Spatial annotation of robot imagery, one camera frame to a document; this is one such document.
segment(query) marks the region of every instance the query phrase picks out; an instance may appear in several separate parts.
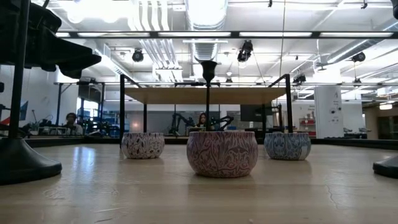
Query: table surface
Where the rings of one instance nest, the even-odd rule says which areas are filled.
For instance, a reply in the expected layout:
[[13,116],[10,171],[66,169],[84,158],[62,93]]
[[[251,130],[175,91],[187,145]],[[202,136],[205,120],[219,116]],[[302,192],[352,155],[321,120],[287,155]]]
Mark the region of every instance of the table surface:
[[129,160],[118,145],[38,148],[62,174],[0,186],[2,224],[393,223],[398,180],[373,174],[395,151],[314,145],[306,161],[273,161],[259,146],[250,176],[194,174],[186,146]]
[[[286,94],[285,88],[210,88],[210,104],[262,105]],[[206,88],[127,88],[126,95],[146,104],[206,104]]]

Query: ceiling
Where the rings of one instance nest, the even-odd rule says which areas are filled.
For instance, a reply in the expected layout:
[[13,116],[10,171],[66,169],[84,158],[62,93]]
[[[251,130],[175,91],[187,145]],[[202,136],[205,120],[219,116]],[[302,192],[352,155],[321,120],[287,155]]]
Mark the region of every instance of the ceiling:
[[[43,0],[32,0],[32,2],[42,4]],[[95,2],[102,4],[106,0],[95,0]],[[272,7],[268,7],[268,1],[229,0],[223,29],[238,31],[376,32],[383,31],[388,24],[397,22],[392,16],[390,0],[368,0],[367,2],[368,7],[361,9],[363,0],[286,0],[286,2],[273,0]],[[73,4],[74,2],[71,0],[51,1],[48,6],[63,21],[60,31],[131,30],[128,19],[132,17],[132,4],[128,0],[109,0],[106,7],[102,8],[102,13],[87,11],[86,17],[79,23],[73,23],[68,19],[68,13],[70,13]],[[170,29],[187,30],[184,0],[171,0],[167,1],[167,4]],[[117,16],[117,20],[114,23],[107,23],[103,20],[106,15]],[[151,14],[149,13],[149,24],[151,25],[150,17]],[[252,40],[254,47],[252,56],[246,64],[239,64],[236,57],[243,41],[243,39],[228,39],[228,43],[219,44],[215,58],[218,62],[216,80],[219,82],[225,82],[227,72],[232,73],[231,77],[234,82],[271,82],[280,75],[291,73],[305,62],[312,65],[312,60],[317,59],[318,55],[330,55],[356,40],[254,39]],[[153,76],[153,61],[148,57],[145,49],[143,50],[144,60],[142,62],[132,61],[134,49],[143,48],[139,40],[96,39],[94,42],[94,46],[99,51],[102,51],[104,44],[106,44],[112,50],[111,60],[118,63],[135,81],[162,81],[161,78],[157,80]],[[199,80],[201,66],[193,59],[190,44],[184,44],[182,39],[174,39],[173,47],[178,64],[182,69],[182,78],[185,81]],[[337,68],[341,73],[342,80],[346,82],[352,82],[355,75],[357,77],[364,76],[363,79],[366,82],[382,82],[387,79],[391,80],[392,77],[398,78],[395,69],[392,69],[366,79],[367,74],[396,63],[398,40],[384,40],[363,52],[366,54],[366,60],[357,62],[355,69],[354,63],[346,60],[331,65],[331,67]],[[107,66],[106,63],[101,63],[91,67],[90,76],[95,76],[97,80],[116,82],[118,80],[117,75]],[[307,76],[307,81],[309,81],[312,80],[314,69],[310,68],[302,73]]]

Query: monitor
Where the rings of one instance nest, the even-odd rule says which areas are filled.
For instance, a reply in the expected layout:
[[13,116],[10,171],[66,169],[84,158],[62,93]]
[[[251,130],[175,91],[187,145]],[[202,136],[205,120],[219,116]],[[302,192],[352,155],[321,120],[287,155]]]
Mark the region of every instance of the monitor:
[[[266,116],[272,116],[272,104],[266,104]],[[241,121],[262,122],[261,105],[241,105]]]

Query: black base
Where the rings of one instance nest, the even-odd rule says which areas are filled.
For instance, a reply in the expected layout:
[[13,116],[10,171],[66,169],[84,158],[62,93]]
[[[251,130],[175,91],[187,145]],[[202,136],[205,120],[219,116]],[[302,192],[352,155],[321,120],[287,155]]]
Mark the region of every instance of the black base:
[[373,171],[375,174],[398,179],[398,156],[375,162]]
[[23,139],[0,139],[0,185],[53,177],[62,165],[34,151]]

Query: blue patterned bowl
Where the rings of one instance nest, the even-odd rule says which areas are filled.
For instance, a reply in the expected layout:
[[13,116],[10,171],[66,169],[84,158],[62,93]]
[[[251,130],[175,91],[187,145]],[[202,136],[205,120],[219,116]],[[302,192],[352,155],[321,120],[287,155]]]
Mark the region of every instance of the blue patterned bowl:
[[206,177],[249,175],[258,155],[254,132],[191,132],[187,144],[189,164]]
[[122,152],[129,159],[155,159],[163,152],[163,133],[124,133]]
[[311,140],[308,133],[270,133],[264,147],[271,159],[304,160],[310,154]]

